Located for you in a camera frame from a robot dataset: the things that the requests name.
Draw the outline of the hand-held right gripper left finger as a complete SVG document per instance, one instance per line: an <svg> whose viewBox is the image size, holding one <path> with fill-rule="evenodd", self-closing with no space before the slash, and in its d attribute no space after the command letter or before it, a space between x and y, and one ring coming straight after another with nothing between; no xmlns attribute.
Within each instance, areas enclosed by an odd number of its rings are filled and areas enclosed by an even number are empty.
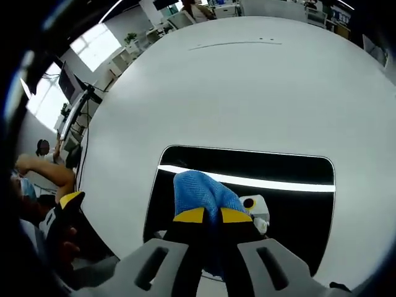
<svg viewBox="0 0 396 297"><path fill-rule="evenodd" d="M163 239L151 239L110 268L95 286L74 296L195 296L202 273L206 210L175 216Z"/></svg>

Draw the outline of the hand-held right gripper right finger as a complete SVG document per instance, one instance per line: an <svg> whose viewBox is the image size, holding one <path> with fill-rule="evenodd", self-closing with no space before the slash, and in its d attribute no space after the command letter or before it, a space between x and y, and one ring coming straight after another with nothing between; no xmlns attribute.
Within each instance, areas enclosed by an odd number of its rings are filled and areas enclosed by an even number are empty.
<svg viewBox="0 0 396 297"><path fill-rule="evenodd" d="M220 256L229 296L343 296L315 281L303 260L261 236L237 210L220 209Z"/></svg>

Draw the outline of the person's left hand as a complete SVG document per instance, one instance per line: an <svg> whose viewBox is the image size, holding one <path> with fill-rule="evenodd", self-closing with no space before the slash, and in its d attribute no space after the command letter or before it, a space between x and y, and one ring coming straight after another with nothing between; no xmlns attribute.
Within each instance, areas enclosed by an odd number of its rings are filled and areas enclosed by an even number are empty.
<svg viewBox="0 0 396 297"><path fill-rule="evenodd" d="M77 230L74 227L66 228L58 243L57 260L60 267L66 271L72 271L73 261L80 252L80 248L75 244L74 237Z"/></svg>

